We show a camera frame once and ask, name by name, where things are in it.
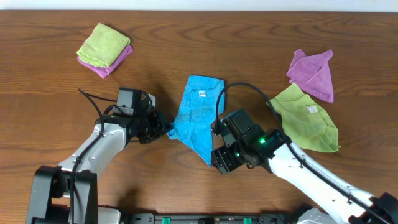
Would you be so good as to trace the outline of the blue microfiber cloth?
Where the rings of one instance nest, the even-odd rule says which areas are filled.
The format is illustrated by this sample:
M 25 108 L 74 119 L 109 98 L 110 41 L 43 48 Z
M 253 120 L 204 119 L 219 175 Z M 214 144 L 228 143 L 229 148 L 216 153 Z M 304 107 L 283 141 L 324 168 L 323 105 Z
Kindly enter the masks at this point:
M 178 139 L 196 152 L 208 166 L 213 150 L 211 125 L 216 114 L 224 111 L 225 96 L 218 96 L 224 87 L 221 79 L 189 76 L 172 129 L 167 133 L 170 139 Z

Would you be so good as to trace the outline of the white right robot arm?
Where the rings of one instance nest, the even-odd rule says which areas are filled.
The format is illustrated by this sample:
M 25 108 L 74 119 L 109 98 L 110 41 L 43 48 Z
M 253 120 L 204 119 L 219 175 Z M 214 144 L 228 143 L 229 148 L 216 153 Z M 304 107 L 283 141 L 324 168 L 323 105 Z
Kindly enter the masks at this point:
M 385 192 L 375 197 L 361 190 L 306 155 L 279 130 L 249 130 L 211 153 L 222 173 L 243 164 L 263 167 L 310 197 L 337 223 L 397 223 L 397 198 Z

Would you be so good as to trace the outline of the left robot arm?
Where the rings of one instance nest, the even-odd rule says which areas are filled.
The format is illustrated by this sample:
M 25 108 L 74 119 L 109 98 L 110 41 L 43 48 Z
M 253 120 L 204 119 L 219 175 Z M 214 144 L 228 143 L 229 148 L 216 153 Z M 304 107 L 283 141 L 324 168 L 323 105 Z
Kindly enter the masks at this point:
M 27 223 L 128 223 L 115 207 L 98 204 L 98 179 L 130 142 L 149 144 L 171 129 L 161 111 L 104 114 L 88 139 L 57 166 L 39 167 L 33 178 Z

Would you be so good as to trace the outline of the folded purple cloth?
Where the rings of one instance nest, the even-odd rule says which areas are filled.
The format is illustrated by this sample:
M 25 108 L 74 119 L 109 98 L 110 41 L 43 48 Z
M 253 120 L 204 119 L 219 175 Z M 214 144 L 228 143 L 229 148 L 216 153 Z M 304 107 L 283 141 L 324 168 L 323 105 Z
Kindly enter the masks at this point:
M 83 60 L 80 55 L 77 60 L 85 67 L 91 69 L 97 73 L 101 78 L 106 78 L 112 73 L 117 66 L 133 51 L 133 47 L 130 45 L 130 39 L 126 39 L 118 44 L 95 44 L 97 50 L 99 50 L 98 58 L 105 59 L 108 63 L 105 67 L 95 66 L 94 63 L 88 63 L 88 60 Z

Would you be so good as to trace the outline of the crumpled green cloth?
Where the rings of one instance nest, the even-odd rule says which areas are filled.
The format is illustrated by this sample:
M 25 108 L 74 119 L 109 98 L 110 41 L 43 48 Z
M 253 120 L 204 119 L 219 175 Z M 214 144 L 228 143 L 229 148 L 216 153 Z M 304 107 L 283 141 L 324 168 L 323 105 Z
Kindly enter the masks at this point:
M 328 113 L 296 84 L 270 100 L 282 118 L 282 127 L 288 137 L 302 149 L 317 152 L 337 152 L 338 128 Z

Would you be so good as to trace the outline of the folded green cloth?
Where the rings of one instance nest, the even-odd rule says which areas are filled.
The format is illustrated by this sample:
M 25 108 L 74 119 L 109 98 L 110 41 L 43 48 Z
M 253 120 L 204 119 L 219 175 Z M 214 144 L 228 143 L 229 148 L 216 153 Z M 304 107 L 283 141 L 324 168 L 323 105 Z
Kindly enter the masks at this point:
M 110 67 L 130 42 L 129 37 L 98 23 L 76 53 L 87 64 Z

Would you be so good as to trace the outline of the crumpled purple cloth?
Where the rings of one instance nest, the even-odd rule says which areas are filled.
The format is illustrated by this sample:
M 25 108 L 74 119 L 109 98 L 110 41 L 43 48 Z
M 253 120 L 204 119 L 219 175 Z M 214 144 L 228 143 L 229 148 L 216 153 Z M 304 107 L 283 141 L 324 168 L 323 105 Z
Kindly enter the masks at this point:
M 306 55 L 302 49 L 296 50 L 286 73 L 289 83 L 297 84 L 301 90 L 320 100 L 333 103 L 333 82 L 328 64 L 332 56 L 332 50 L 315 55 Z

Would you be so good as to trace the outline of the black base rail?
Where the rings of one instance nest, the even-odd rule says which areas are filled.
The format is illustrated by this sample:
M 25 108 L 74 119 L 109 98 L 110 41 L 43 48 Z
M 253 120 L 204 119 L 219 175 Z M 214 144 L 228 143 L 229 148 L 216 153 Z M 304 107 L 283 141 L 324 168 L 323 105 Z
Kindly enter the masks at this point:
M 260 215 L 154 215 L 152 213 L 128 214 L 123 224 L 281 224 L 288 215 L 265 213 Z

